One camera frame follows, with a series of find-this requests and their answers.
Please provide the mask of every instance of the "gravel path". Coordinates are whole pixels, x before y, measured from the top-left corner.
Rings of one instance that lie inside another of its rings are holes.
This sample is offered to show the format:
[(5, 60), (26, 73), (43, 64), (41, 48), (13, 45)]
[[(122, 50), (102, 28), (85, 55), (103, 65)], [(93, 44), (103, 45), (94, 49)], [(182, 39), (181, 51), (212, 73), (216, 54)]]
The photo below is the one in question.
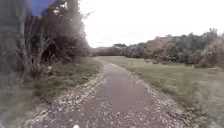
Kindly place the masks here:
[(102, 73), (66, 92), (35, 118), (29, 128), (186, 128), (181, 108), (129, 71), (103, 62)]

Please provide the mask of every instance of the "bright sky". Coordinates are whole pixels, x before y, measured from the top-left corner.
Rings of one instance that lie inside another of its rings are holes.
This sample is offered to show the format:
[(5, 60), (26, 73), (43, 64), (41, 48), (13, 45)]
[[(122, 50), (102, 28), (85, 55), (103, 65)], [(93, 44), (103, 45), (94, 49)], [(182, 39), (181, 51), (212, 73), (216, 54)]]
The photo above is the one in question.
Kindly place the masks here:
[(92, 47), (136, 44), (156, 36), (224, 32), (223, 0), (81, 0)]

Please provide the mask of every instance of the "treeline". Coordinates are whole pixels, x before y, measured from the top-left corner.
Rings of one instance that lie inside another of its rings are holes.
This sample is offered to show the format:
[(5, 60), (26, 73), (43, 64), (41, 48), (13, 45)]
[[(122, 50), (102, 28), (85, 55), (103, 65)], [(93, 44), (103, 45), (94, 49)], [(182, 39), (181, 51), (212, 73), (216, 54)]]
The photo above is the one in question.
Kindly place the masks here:
[(157, 37), (146, 43), (136, 45), (97, 49), (100, 54), (114, 55), (106, 49), (120, 50), (121, 56), (130, 58), (153, 59), (154, 63), (185, 63), (195, 67), (224, 68), (224, 35), (218, 35), (216, 29), (210, 29), (202, 35), (182, 35)]
[[(78, 0), (0, 2), (0, 75), (38, 76), (55, 61), (79, 60), (89, 53)], [(48, 6), (38, 10), (32, 5)]]

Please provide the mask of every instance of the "grass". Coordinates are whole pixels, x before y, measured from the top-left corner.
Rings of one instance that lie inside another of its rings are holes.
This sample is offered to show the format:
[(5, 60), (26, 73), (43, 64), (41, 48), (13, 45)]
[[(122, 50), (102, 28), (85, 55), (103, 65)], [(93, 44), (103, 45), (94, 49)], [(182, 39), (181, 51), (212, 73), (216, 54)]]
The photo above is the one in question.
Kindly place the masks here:
[(196, 117), (192, 117), (195, 123), (202, 122), (199, 117), (209, 116), (216, 121), (216, 125), (224, 127), (224, 72), (221, 69), (149, 64), (144, 59), (125, 57), (98, 58), (126, 68), (171, 95), (187, 110), (196, 114)]
[(34, 83), (35, 95), (47, 103), (62, 91), (86, 83), (90, 77), (99, 72), (99, 63), (92, 58), (81, 63), (54, 64), (53, 75)]
[(66, 89), (86, 83), (99, 72), (100, 65), (92, 58), (83, 59), (80, 63), (52, 65), (52, 75), (32, 81), (30, 85), (4, 88), (7, 93), (0, 93), (0, 125), (15, 127), (19, 117), (42, 103), (52, 103)]

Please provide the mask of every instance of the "tree trunk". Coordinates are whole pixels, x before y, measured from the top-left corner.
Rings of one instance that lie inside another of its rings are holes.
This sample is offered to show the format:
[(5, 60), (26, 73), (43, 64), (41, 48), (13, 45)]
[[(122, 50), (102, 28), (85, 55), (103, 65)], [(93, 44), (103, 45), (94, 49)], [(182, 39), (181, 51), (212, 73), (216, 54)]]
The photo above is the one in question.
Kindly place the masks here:
[(0, 75), (25, 69), (25, 0), (0, 0)]

